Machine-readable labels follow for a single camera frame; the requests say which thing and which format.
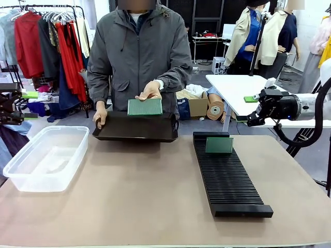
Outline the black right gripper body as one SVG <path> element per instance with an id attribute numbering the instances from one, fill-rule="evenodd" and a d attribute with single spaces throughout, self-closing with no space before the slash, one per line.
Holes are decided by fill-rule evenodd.
<path id="1" fill-rule="evenodd" d="M 297 95 L 277 89 L 263 89 L 259 94 L 258 116 L 272 119 L 297 119 L 301 103 Z"/>

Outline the person's right hand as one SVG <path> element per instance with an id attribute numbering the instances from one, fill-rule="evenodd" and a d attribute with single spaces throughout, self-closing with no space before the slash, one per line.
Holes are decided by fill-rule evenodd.
<path id="1" fill-rule="evenodd" d="M 108 112 L 105 107 L 98 107 L 96 113 L 94 114 L 93 121 L 96 124 L 96 127 L 101 130 L 106 123 Z"/>

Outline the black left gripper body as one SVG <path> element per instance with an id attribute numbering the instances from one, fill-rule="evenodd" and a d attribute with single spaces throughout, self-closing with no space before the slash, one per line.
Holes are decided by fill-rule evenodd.
<path id="1" fill-rule="evenodd" d="M 22 124 L 23 114 L 15 107 L 15 102 L 20 99 L 20 94 L 1 93 L 1 125 L 20 126 Z"/>

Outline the person's left hand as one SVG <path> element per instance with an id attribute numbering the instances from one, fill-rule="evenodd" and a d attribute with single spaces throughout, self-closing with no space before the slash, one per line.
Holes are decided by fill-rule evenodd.
<path id="1" fill-rule="evenodd" d="M 147 99 L 162 99 L 160 91 L 163 89 L 163 81 L 154 80 L 146 84 L 144 90 L 135 99 L 145 101 Z"/>

